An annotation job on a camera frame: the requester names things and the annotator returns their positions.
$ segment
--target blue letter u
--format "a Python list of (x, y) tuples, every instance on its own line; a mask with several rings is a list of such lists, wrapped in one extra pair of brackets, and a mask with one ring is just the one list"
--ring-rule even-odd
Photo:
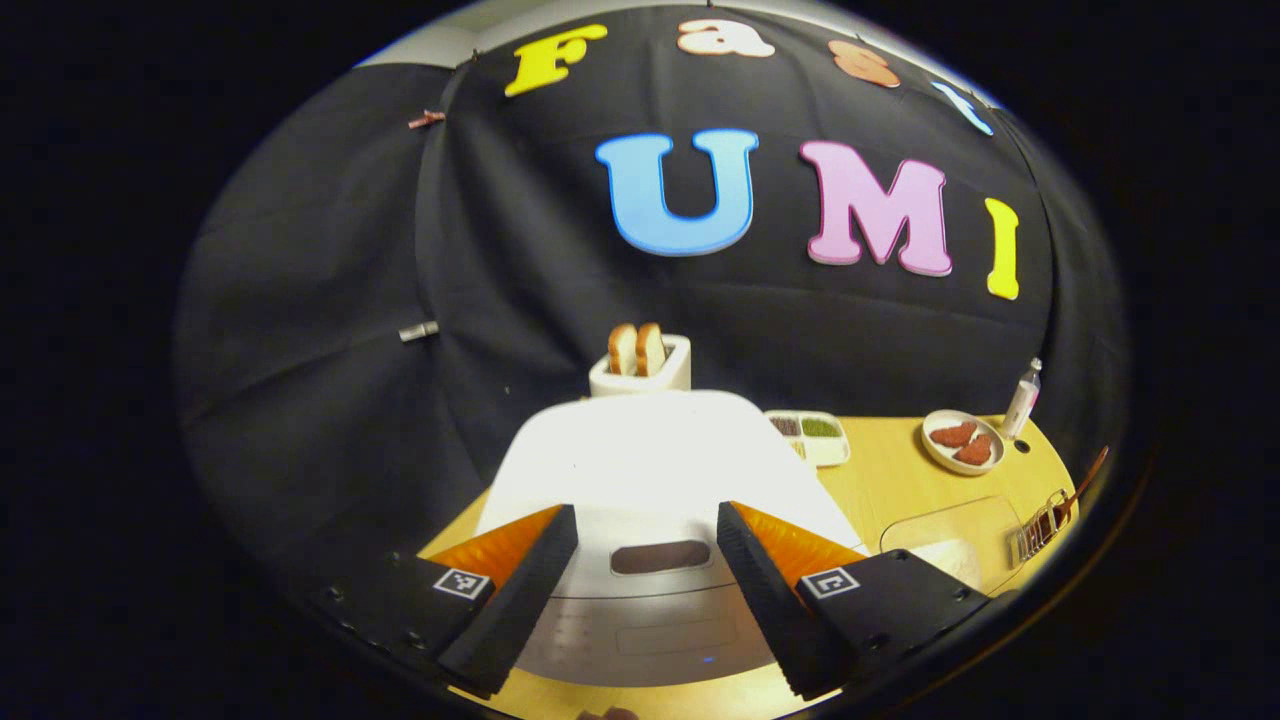
[(654, 255), (705, 255), (737, 242), (751, 225), (751, 168), (759, 146), (754, 132), (705, 129), (694, 147), (712, 156), (716, 208), (701, 218), (680, 218), (667, 209), (662, 156), (673, 147), (664, 135), (628, 135), (600, 143), (595, 159), (609, 168), (613, 220), (627, 242)]

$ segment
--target meat patty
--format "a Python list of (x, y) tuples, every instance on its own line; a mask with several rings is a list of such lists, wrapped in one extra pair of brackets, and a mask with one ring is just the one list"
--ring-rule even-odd
[(954, 428), (933, 430), (929, 433), (929, 439), (942, 447), (964, 447), (969, 443), (969, 438), (973, 437), (973, 432), (977, 429), (978, 423), (964, 423), (963, 425), (956, 425)]
[(991, 460), (991, 436), (979, 434), (973, 438), (973, 442), (964, 446), (960, 452), (952, 455), (952, 457), (966, 465), (982, 465), (987, 460)]

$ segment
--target clip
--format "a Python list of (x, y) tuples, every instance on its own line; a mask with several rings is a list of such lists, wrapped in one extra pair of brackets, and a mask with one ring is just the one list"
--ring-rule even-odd
[(429, 126), (431, 123), (440, 122), (443, 119), (444, 119), (444, 113), (435, 113), (435, 111), (431, 111), (431, 110), (422, 110), (422, 117), (419, 118), (419, 119), (416, 119), (416, 120), (410, 122), (408, 127), (410, 128), (420, 128), (420, 127), (424, 127), (424, 126)]

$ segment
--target green sauce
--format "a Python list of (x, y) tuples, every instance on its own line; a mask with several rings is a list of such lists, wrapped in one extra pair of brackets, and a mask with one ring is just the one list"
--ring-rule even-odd
[(805, 418), (800, 425), (804, 428), (804, 434), (810, 437), (840, 437), (840, 428), (824, 420)]

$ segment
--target pink letter m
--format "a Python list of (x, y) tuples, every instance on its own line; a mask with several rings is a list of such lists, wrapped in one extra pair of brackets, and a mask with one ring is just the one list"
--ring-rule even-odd
[(942, 224), (942, 186), (947, 182), (942, 170), (919, 160), (904, 160), (892, 187), (884, 192), (867, 163), (847, 145), (814, 140), (800, 146), (800, 156), (818, 169), (822, 197), (822, 228), (809, 241), (809, 258), (827, 265), (851, 265), (861, 258), (852, 237), (852, 210), (877, 264), (888, 260), (902, 225), (910, 222), (906, 243), (897, 255), (902, 268), (918, 275), (951, 274)]

